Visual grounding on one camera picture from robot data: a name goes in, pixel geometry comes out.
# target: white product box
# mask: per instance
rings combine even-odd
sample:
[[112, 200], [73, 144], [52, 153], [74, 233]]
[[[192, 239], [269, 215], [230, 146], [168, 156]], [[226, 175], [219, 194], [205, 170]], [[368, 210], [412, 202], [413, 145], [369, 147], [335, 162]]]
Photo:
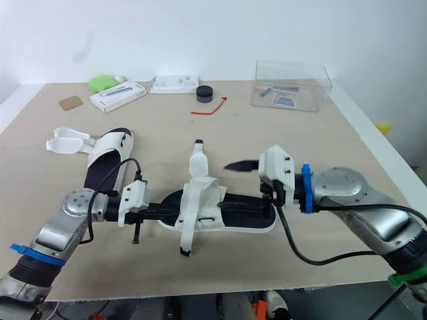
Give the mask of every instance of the white product box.
[[146, 94], [145, 87], [129, 80], [96, 95], [91, 95], [91, 102], [102, 112], [107, 113]]
[[150, 93], [195, 93], [197, 75], [158, 75], [151, 83]]

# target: black cable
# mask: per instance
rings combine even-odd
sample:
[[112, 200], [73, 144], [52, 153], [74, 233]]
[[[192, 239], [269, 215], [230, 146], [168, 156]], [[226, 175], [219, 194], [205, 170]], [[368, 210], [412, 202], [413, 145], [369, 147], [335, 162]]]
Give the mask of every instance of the black cable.
[[104, 311], [104, 309], [108, 306], [108, 304], [109, 304], [109, 300], [107, 300], [107, 302], [105, 303], [105, 305], [98, 311], [98, 312], [96, 312], [96, 314], [98, 315], [98, 314], [100, 314], [102, 311]]
[[87, 230], [89, 231], [89, 239], [80, 241], [81, 245], [84, 245], [85, 243], [92, 242], [93, 239], [95, 238], [93, 236], [93, 227], [92, 227], [92, 207], [93, 207], [93, 202], [95, 202], [95, 197], [97, 196], [98, 193], [101, 192], [100, 189], [102, 188], [102, 185], [108, 180], [108, 178], [116, 170], [118, 170], [122, 165], [124, 165], [125, 163], [127, 163], [129, 161], [133, 161], [136, 164], [137, 171], [136, 171], [136, 174], [135, 174], [135, 178], [137, 176], [141, 175], [141, 165], [139, 164], [138, 160], [135, 159], [135, 158], [127, 158], [127, 159], [124, 159], [118, 165], [116, 165], [112, 170], [110, 170], [110, 172], [102, 179], [102, 181], [98, 185], [98, 188], [96, 188], [96, 190], [93, 192], [92, 197], [91, 197], [91, 199], [89, 201], [89, 205], [87, 206]]
[[376, 319], [381, 314], [381, 312], [383, 312], [385, 308], [387, 308], [391, 304], [391, 302], [395, 300], [395, 298], [397, 298], [403, 291], [405, 291], [405, 289], [406, 286], [403, 285], [395, 292], [393, 292], [393, 294], [387, 300], [385, 300], [385, 302], [369, 317], [368, 320]]
[[87, 230], [89, 231], [89, 239], [88, 240], [82, 240], [80, 241], [81, 245], [84, 245], [85, 243], [89, 243], [92, 242], [94, 239], [93, 236], [93, 227], [92, 227], [92, 207], [93, 207], [93, 203], [95, 202], [95, 198], [97, 196], [97, 194], [99, 193], [98, 190], [94, 191], [92, 194], [92, 197], [89, 201], [89, 205], [87, 206], [87, 216], [86, 216], [86, 221], [87, 221]]
[[292, 248], [292, 251], [296, 254], [296, 256], [298, 258], [300, 258], [302, 261], [304, 261], [306, 263], [309, 263], [310, 265], [327, 265], [329, 263], [333, 263], [333, 262], [336, 262], [338, 260], [345, 259], [345, 258], [358, 257], [361, 255], [376, 255], [376, 253], [373, 251], [355, 251], [355, 252], [345, 253], [343, 255], [337, 255], [335, 257], [325, 259], [325, 260], [320, 260], [320, 261], [308, 259], [302, 253], [300, 253], [300, 251], [296, 247], [294, 238], [292, 237], [292, 233], [291, 233], [288, 221], [286, 220], [285, 215], [283, 213], [282, 207], [278, 205], [276, 207], [276, 209], [278, 210], [280, 221], [283, 224], [283, 227], [284, 227], [285, 233], [286, 233], [286, 237], [288, 238], [288, 241], [289, 241], [289, 244]]
[[63, 320], [70, 320], [70, 319], [64, 317], [58, 310], [55, 311], [55, 314]]
[[98, 185], [98, 188], [96, 188], [97, 190], [100, 190], [102, 185], [107, 181], [107, 179], [116, 171], [118, 170], [122, 165], [124, 165], [125, 163], [129, 162], [129, 161], [133, 161], [136, 164], [137, 170], [138, 172], [141, 172], [141, 165], [139, 164], [138, 160], [135, 158], [127, 158], [124, 159], [121, 163], [119, 163], [118, 165], [116, 165], [113, 169], [111, 169], [111, 171], [104, 177], [104, 179], [101, 181], [101, 183]]
[[409, 213], [415, 215], [416, 217], [420, 218], [422, 220], [422, 222], [427, 226], [427, 218], [421, 212], [419, 212], [413, 208], [405, 207], [404, 205], [392, 205], [389, 203], [384, 203], [384, 204], [376, 203], [376, 204], [372, 204], [372, 205], [341, 205], [339, 207], [319, 206], [317, 209], [319, 211], [321, 211], [321, 210], [345, 211], [345, 210], [367, 210], [367, 209], [397, 209], [397, 210], [406, 211], [406, 212], [409, 212]]

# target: red string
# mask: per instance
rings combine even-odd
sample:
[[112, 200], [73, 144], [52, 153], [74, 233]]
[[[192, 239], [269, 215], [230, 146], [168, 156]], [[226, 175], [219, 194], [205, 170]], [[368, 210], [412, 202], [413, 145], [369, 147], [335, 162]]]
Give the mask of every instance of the red string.
[[192, 115], [213, 115], [226, 102], [227, 97], [221, 97], [222, 101], [212, 112], [191, 112]]

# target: gray floor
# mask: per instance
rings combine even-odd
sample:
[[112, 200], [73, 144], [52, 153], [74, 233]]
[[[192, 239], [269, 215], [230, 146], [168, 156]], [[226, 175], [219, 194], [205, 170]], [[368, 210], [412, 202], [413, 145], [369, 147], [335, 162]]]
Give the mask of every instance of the gray floor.
[[[392, 289], [386, 282], [363, 283], [359, 285], [341, 285], [307, 291], [279, 291], [288, 304], [294, 320], [363, 320], [369, 316], [390, 296]], [[247, 293], [250, 299], [260, 293]], [[177, 297], [181, 306], [182, 320], [218, 320], [216, 295], [192, 295]], [[126, 299], [111, 301], [102, 312], [108, 320], [127, 320], [142, 302], [144, 317], [138, 319], [157, 319], [149, 312], [156, 304], [155, 299]], [[69, 320], [84, 320], [98, 311], [104, 301], [67, 304], [61, 303], [59, 311]], [[399, 301], [385, 310], [378, 320], [421, 320], [422, 304], [415, 301], [406, 290]]]

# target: black puck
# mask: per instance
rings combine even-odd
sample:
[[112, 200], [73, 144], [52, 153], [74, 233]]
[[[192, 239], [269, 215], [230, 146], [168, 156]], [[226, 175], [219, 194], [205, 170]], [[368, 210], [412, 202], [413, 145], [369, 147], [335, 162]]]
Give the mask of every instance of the black puck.
[[195, 97], [197, 101], [201, 103], [207, 103], [212, 101], [214, 90], [209, 85], [201, 85], [195, 90]]

